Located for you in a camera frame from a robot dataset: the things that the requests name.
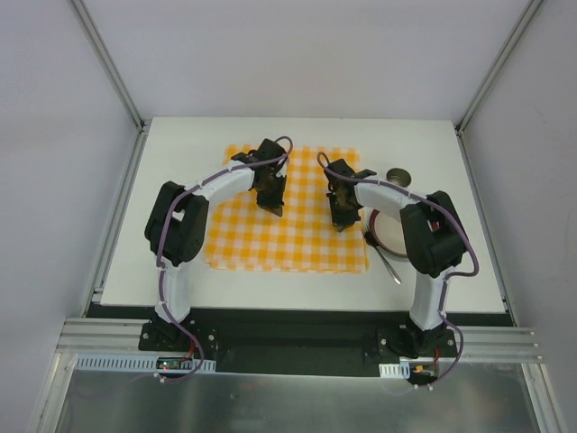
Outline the orange checkered cloth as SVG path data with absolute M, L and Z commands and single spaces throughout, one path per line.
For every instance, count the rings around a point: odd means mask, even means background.
M 243 192 L 211 212 L 204 245 L 205 262 L 227 271 L 364 273 L 369 267 L 361 224 L 338 232 L 332 223 L 327 179 L 316 161 L 319 152 L 352 167 L 354 149 L 303 146 L 289 156 L 283 215 L 256 205 Z

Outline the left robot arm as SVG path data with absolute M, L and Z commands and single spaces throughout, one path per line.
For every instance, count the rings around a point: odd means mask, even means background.
M 252 190 L 258 208 L 281 217 L 292 150 L 293 142 L 287 136 L 265 139 L 257 149 L 236 153 L 195 184 L 167 181 L 161 186 L 144 237 L 156 257 L 159 288 L 155 314 L 166 322 L 159 339 L 169 350 L 182 350 L 190 340 L 191 331 L 182 323 L 190 312 L 189 266 L 202 250 L 209 213 Z

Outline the metal cup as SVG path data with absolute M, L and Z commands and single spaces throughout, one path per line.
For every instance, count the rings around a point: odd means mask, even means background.
M 401 188 L 408 187 L 412 182 L 410 173 L 402 168 L 394 167 L 386 173 L 387 182 L 399 186 Z

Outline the silver fork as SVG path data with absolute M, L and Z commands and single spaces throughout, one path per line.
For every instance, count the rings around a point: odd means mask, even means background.
M 400 285 L 402 283 L 402 280 L 401 280 L 399 274 L 394 269 L 394 267 L 391 265 L 391 263 L 387 260 L 387 258 L 384 256 L 384 254 L 381 252 L 379 245 L 376 241 L 376 238 L 374 237 L 373 233 L 371 232 L 371 230 L 368 226 L 364 226 L 362 228 L 362 235 L 363 235 L 363 238 L 364 238 L 366 244 L 368 246 L 370 246 L 371 248 L 373 248 L 375 250 L 375 252 L 377 253 L 377 255 L 380 257 L 381 261 L 383 262 L 383 264 L 384 264 L 385 268 L 387 269 L 392 280 L 394 282 L 396 282 L 398 285 Z

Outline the red rimmed ceramic plate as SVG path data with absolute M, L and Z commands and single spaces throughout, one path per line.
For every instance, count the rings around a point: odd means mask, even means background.
M 369 215 L 368 225 L 378 246 L 394 256 L 403 259 L 408 258 L 402 226 L 399 221 L 373 209 Z

